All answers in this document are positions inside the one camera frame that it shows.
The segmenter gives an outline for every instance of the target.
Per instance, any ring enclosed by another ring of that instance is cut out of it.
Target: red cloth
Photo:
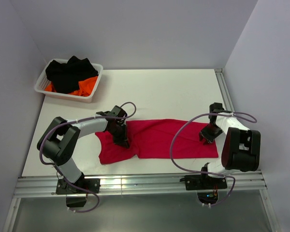
[[[102,145],[100,163],[128,160],[134,155],[140,159],[169,159],[171,141],[185,123],[175,119],[127,121],[129,149],[115,145],[109,132],[97,132]],[[175,159],[218,158],[215,143],[204,145],[199,141],[199,132],[206,125],[192,122],[179,134],[173,150]]]

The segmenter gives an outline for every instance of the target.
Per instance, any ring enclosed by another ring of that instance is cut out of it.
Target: laundry basket
[[[52,59],[50,62],[52,62],[53,60],[59,62],[59,63],[67,63],[68,60],[67,59]],[[50,64],[50,62],[46,65],[46,67],[43,69],[40,77],[38,78],[35,86],[34,86],[34,90],[39,92],[39,93],[43,93],[46,96],[50,96],[52,98],[60,98],[60,99],[66,99],[66,100],[71,100],[71,101],[77,101],[77,102],[86,102],[86,103],[90,103],[92,101],[92,96],[95,93],[98,84],[100,82],[101,76],[102,76],[102,71],[103,71],[103,66],[100,64],[93,64],[91,63],[91,65],[98,71],[98,79],[97,82],[91,92],[91,94],[88,97],[82,97],[82,96],[75,96],[75,95],[69,95],[69,94],[64,94],[64,93],[54,93],[54,92],[49,92],[49,91],[45,91],[45,88],[51,83],[47,77],[46,77],[46,68],[48,67],[48,65]]]

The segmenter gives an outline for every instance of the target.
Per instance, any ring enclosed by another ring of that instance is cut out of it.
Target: purple cable
[[[58,172],[60,175],[63,176],[63,174],[60,172],[60,170],[58,169],[58,167],[57,167],[54,163],[50,163],[50,162],[47,163],[47,162],[45,162],[45,161],[43,160],[43,153],[42,153],[42,151],[43,151],[43,147],[44,147],[44,145],[45,145],[45,142],[46,142],[47,138],[48,138],[48,137],[49,137],[49,136],[50,136],[50,135],[51,135],[55,130],[57,130],[58,128],[63,127],[63,126],[66,126],[66,125],[69,125],[69,124],[81,123],[81,122],[85,122],[85,121],[92,120],[92,119],[97,119],[97,118],[109,118],[109,119],[127,119],[127,118],[130,118],[130,117],[132,117],[132,116],[136,113],[136,105],[135,105],[134,103],[128,101],[128,102],[122,104],[122,105],[120,106],[120,108],[121,108],[122,106],[126,105],[126,104],[132,104],[132,105],[134,106],[134,112],[133,112],[131,115],[126,116],[126,117],[112,117],[112,116],[97,116],[97,117],[95,117],[95,116],[93,116],[93,117],[82,118],[82,119],[80,119],[80,120],[78,120],[78,121],[75,120],[75,121],[71,121],[71,122],[64,122],[64,123],[62,123],[62,124],[59,124],[59,125],[55,126],[53,129],[51,129],[51,130],[47,133],[47,135],[44,137],[44,139],[43,139],[43,141],[42,141],[42,143],[41,143],[40,153],[39,153],[41,163],[44,164],[44,165],[53,165],[53,166],[55,167],[55,169],[57,170],[57,172]],[[71,211],[75,211],[75,212],[77,212],[77,213],[86,213],[86,212],[90,212],[91,210],[94,210],[95,208],[97,208],[97,206],[98,206],[98,204],[99,204],[99,202],[100,202],[100,199],[99,199],[99,196],[98,196],[96,193],[94,193],[94,192],[92,192],[92,191],[90,191],[90,190],[84,189],[84,188],[80,188],[80,187],[78,187],[78,186],[72,184],[72,183],[71,183],[70,181],[68,181],[68,179],[65,178],[65,177],[64,177],[63,179],[64,179],[64,180],[65,180],[65,181],[66,181],[66,182],[67,182],[71,187],[76,188],[76,189],[81,190],[81,191],[84,191],[84,192],[87,192],[87,193],[90,193],[90,194],[93,194],[93,195],[97,198],[97,200],[98,200],[98,202],[96,203],[96,205],[95,205],[94,207],[88,209],[88,210],[73,210],[73,209],[70,209]]]
[[[242,114],[242,115],[247,115],[247,116],[249,116],[249,117],[251,117],[252,119],[254,119],[254,121],[252,121],[252,120],[250,120],[250,119],[247,119],[247,118],[245,118],[245,117],[241,117],[241,116],[237,116],[236,114]],[[235,113],[233,113],[233,115],[235,116],[235,117],[238,117],[238,118],[241,118],[241,119],[244,119],[244,120],[246,120],[246,121],[248,121],[248,122],[252,122],[252,123],[256,123],[257,122],[257,119],[254,117],[254,116],[252,116],[252,115],[250,115],[250,114],[247,114],[247,113],[242,113],[242,112],[235,112]],[[232,186],[231,186],[231,188],[230,188],[230,191],[228,192],[228,194],[221,200],[221,201],[219,201],[219,202],[217,202],[217,203],[215,203],[215,204],[212,204],[211,206],[215,206],[215,205],[218,205],[218,204],[220,204],[220,203],[222,203],[222,202],[224,202],[229,196],[230,196],[230,194],[232,193],[232,191],[233,191],[233,189],[234,189],[234,186],[235,186],[235,178],[234,178],[234,176],[230,176],[230,175],[223,175],[223,174],[219,174],[219,173],[212,173],[212,172],[203,172],[203,171],[195,171],[195,170],[190,170],[190,169],[186,169],[186,168],[183,168],[183,167],[181,167],[181,166],[179,166],[176,162],[175,162],[175,160],[173,159],[173,146],[174,146],[174,143],[175,143],[175,140],[176,140],[176,138],[177,138],[177,136],[180,134],[180,132],[188,125],[188,124],[190,124],[191,122],[193,122],[194,120],[196,120],[196,119],[198,119],[198,118],[200,118],[200,117],[203,117],[203,116],[222,116],[222,117],[232,117],[232,115],[222,115],[222,114],[216,114],[216,113],[208,113],[208,114],[201,114],[201,115],[198,115],[198,116],[196,116],[196,117],[194,117],[193,119],[191,119],[190,121],[188,121],[187,123],[185,123],[185,125],[183,125],[179,130],[178,130],[178,132],[175,134],[175,136],[174,136],[174,138],[173,138],[173,140],[172,140],[172,142],[171,142],[171,146],[170,146],[170,158],[171,158],[171,161],[172,161],[172,163],[177,167],[177,168],[179,168],[179,169],[181,169],[181,170],[183,170],[183,171],[185,171],[185,172],[190,172],[190,173],[198,173],[198,174],[210,174],[210,175],[217,175],[217,176],[222,176],[222,177],[225,177],[225,178],[231,178],[231,179],[233,179],[233,184],[232,184]]]

